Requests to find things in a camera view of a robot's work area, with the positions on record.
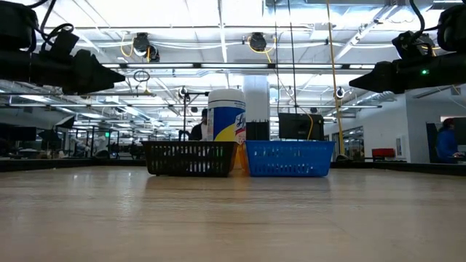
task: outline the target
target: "fluorescent light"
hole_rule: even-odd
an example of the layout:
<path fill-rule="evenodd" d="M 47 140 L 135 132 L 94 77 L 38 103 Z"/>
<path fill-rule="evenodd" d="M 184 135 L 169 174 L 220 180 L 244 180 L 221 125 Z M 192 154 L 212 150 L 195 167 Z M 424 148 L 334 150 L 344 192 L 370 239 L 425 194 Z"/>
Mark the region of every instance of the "fluorescent light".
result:
<path fill-rule="evenodd" d="M 63 105 L 58 105 L 58 104 L 53 104 L 50 106 L 54 107 L 86 107 L 87 105 L 78 105 L 78 104 L 63 104 Z"/>
<path fill-rule="evenodd" d="M 193 68 L 191 63 L 129 63 L 128 68 Z"/>
<path fill-rule="evenodd" d="M 66 108 L 58 108 L 58 109 L 60 109 L 63 112 L 66 112 L 66 113 L 74 114 L 74 111 L 71 111 L 71 110 L 66 109 Z"/>
<path fill-rule="evenodd" d="M 293 64 L 277 64 L 278 68 L 293 68 Z M 335 65 L 335 69 L 340 69 L 342 65 Z M 297 69 L 332 69 L 329 64 L 294 64 Z"/>
<path fill-rule="evenodd" d="M 25 98 L 25 99 L 29 99 L 29 100 L 33 100 L 37 102 L 43 102 L 43 103 L 49 102 L 48 99 L 44 98 L 41 95 L 20 95 L 20 98 Z"/>
<path fill-rule="evenodd" d="M 267 64 L 258 64 L 258 63 L 207 63 L 201 64 L 201 68 L 268 68 Z"/>
<path fill-rule="evenodd" d="M 15 106 L 15 107 L 46 107 L 47 105 L 42 104 L 7 104 L 8 106 Z"/>
<path fill-rule="evenodd" d="M 103 67 L 106 67 L 106 68 L 119 68 L 119 64 L 102 64 Z"/>
<path fill-rule="evenodd" d="M 375 65 L 350 65 L 349 69 L 374 69 Z"/>
<path fill-rule="evenodd" d="M 126 107 L 127 105 L 116 105 L 116 104 L 90 104 L 88 106 L 91 106 L 91 107 L 115 107 L 115 106 L 118 106 L 118 107 Z"/>
<path fill-rule="evenodd" d="M 94 119 L 103 118 L 103 116 L 101 116 L 100 114 L 81 113 L 81 115 Z"/>

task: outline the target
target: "wall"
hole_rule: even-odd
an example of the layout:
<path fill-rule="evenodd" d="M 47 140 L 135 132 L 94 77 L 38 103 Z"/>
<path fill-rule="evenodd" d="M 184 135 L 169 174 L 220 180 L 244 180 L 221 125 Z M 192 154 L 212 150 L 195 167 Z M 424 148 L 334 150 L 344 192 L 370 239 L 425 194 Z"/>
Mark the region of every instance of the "wall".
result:
<path fill-rule="evenodd" d="M 426 123 L 440 123 L 441 116 L 464 116 L 466 108 L 449 100 L 449 90 L 426 98 L 406 98 L 408 117 L 409 148 L 411 162 L 429 163 L 429 147 L 427 144 Z M 452 97 L 457 103 L 466 105 L 466 97 Z"/>
<path fill-rule="evenodd" d="M 406 96 L 397 95 L 395 102 L 382 103 L 379 109 L 363 109 L 356 119 L 343 119 L 343 130 L 355 127 L 364 129 L 364 153 L 372 157 L 373 148 L 396 148 L 396 139 L 404 138 L 406 161 L 410 161 L 408 148 L 408 125 L 406 117 Z M 338 132 L 337 124 L 326 124 L 324 133 L 330 135 Z"/>
<path fill-rule="evenodd" d="M 54 124 L 68 116 L 59 111 L 45 111 L 43 108 L 32 108 L 33 113 L 25 113 L 19 109 L 0 109 L 0 122 L 24 127 L 51 129 Z"/>

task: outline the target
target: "black pole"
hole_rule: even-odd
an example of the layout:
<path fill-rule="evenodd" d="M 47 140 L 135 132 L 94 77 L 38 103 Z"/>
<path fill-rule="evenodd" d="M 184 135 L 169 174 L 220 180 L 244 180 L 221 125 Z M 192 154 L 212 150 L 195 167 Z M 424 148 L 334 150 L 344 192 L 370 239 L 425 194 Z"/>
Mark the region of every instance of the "black pole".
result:
<path fill-rule="evenodd" d="M 108 144 L 107 144 L 107 150 L 108 150 L 108 155 L 110 156 L 111 150 L 110 150 L 110 138 L 111 138 L 111 130 L 108 130 Z"/>
<path fill-rule="evenodd" d="M 116 131 L 116 158 L 119 159 L 119 131 Z"/>
<path fill-rule="evenodd" d="M 184 104 L 184 113 L 183 113 L 183 142 L 186 140 L 186 136 L 184 135 L 186 133 L 186 96 L 187 94 L 184 94 L 183 96 L 183 104 Z"/>
<path fill-rule="evenodd" d="M 87 145 L 89 145 L 89 130 L 86 130 L 86 146 L 84 147 L 84 150 L 86 149 Z"/>
<path fill-rule="evenodd" d="M 92 127 L 92 140 L 90 141 L 90 157 L 94 154 L 94 130 L 95 127 Z"/>

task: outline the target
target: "lysol wipes container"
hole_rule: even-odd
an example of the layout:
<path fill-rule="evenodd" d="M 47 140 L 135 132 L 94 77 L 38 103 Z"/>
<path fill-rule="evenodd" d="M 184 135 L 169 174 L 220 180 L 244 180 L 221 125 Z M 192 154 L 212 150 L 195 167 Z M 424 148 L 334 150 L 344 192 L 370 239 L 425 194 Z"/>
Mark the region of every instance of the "lysol wipes container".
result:
<path fill-rule="evenodd" d="M 246 102 L 241 90 L 214 90 L 209 94 L 208 141 L 246 140 Z"/>

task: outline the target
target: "plastic basket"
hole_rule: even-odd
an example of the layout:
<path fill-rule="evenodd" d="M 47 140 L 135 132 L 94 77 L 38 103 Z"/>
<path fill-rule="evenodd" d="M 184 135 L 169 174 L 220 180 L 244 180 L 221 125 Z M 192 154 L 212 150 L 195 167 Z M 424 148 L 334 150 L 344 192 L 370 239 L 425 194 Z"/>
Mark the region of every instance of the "plastic basket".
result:
<path fill-rule="evenodd" d="M 152 175 L 226 177 L 234 166 L 236 142 L 144 141 Z"/>
<path fill-rule="evenodd" d="M 246 141 L 249 172 L 255 177 L 322 177 L 328 174 L 335 142 Z"/>

